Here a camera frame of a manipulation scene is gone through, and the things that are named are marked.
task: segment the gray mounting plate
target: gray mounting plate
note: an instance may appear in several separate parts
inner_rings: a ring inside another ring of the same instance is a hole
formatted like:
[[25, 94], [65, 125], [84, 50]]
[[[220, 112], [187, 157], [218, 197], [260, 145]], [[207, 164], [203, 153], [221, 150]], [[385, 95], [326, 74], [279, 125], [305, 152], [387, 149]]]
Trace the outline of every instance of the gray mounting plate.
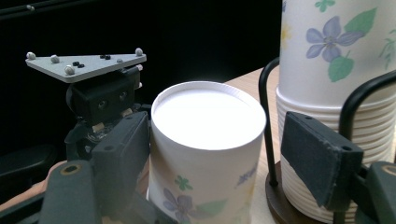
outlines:
[[[142, 54], [141, 56], [137, 56], [136, 54], [112, 54], [109, 56], [111, 58], [108, 60], [100, 58], [100, 55], [58, 56], [58, 63], [53, 63], [51, 57], [36, 57], [35, 59], [26, 59], [25, 61], [29, 67], [42, 73], [55, 77], [65, 83], [74, 83], [143, 63], [147, 60], [146, 54]], [[73, 62], [83, 63], [84, 67], [77, 68], [73, 66]], [[75, 68], [74, 75], [66, 74], [64, 69], [67, 65], [72, 65]]]

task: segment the black metal holder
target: black metal holder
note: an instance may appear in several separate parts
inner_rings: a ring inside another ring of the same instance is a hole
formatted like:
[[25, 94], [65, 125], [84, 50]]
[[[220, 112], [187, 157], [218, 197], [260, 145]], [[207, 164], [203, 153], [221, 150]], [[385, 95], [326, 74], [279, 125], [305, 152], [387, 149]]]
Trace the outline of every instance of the black metal holder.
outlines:
[[[267, 202], [271, 213], [280, 223], [321, 223], [305, 216], [289, 203], [282, 189], [280, 162], [275, 164], [271, 121], [268, 106], [267, 80], [271, 74], [271, 71], [278, 65], [279, 58], [273, 59], [262, 69], [259, 79], [260, 103], [266, 112], [267, 118], [267, 123], [264, 128], [264, 138], [269, 170], [269, 174], [265, 183]], [[339, 134], [343, 135], [346, 139], [351, 140], [353, 120], [361, 103], [374, 92], [382, 90], [393, 84], [396, 84], [396, 70], [386, 73], [383, 76], [373, 78], [354, 90], [346, 99], [342, 107], [339, 119]], [[344, 222], [344, 212], [335, 212], [333, 214], [334, 224], [343, 224]]]

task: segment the dark wall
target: dark wall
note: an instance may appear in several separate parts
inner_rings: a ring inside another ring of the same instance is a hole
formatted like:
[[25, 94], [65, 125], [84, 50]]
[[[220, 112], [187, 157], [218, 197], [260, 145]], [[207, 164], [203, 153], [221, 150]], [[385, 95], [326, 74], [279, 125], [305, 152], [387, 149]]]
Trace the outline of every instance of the dark wall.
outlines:
[[65, 103], [68, 84], [28, 67], [37, 56], [134, 53], [142, 63], [136, 101], [151, 104], [183, 81], [223, 82], [278, 55], [280, 1], [99, 1], [0, 20], [0, 154], [64, 138], [76, 120]]

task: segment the round base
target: round base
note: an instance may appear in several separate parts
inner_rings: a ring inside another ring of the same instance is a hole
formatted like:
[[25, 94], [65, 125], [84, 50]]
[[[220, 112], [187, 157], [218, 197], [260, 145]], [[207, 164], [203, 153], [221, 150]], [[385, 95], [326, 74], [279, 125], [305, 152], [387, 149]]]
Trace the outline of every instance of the round base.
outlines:
[[280, 224], [319, 224], [320, 221], [314, 220], [298, 211], [285, 196], [282, 188], [282, 174], [280, 171], [280, 161], [276, 163], [277, 186], [270, 185], [270, 177], [265, 180], [265, 193], [271, 214]]

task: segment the purple flower print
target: purple flower print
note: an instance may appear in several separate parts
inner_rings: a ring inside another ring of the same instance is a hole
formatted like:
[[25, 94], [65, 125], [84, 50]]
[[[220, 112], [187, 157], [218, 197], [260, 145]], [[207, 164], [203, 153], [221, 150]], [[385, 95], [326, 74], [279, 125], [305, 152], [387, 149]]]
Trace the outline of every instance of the purple flower print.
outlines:
[[169, 189], [163, 189], [163, 194], [168, 201], [163, 202], [163, 206], [169, 211], [175, 212], [179, 223], [190, 223], [190, 217], [197, 219], [209, 217], [209, 214], [202, 211], [192, 210], [192, 198], [188, 195], [180, 195], [176, 198]]
[[337, 47], [349, 46], [364, 36], [362, 31], [351, 31], [341, 34], [340, 19], [338, 16], [331, 18], [323, 27], [323, 34], [314, 28], [306, 32], [308, 43], [314, 44], [309, 48], [306, 57], [316, 58], [323, 51], [323, 59], [330, 63], [333, 59], [341, 55], [341, 50]]

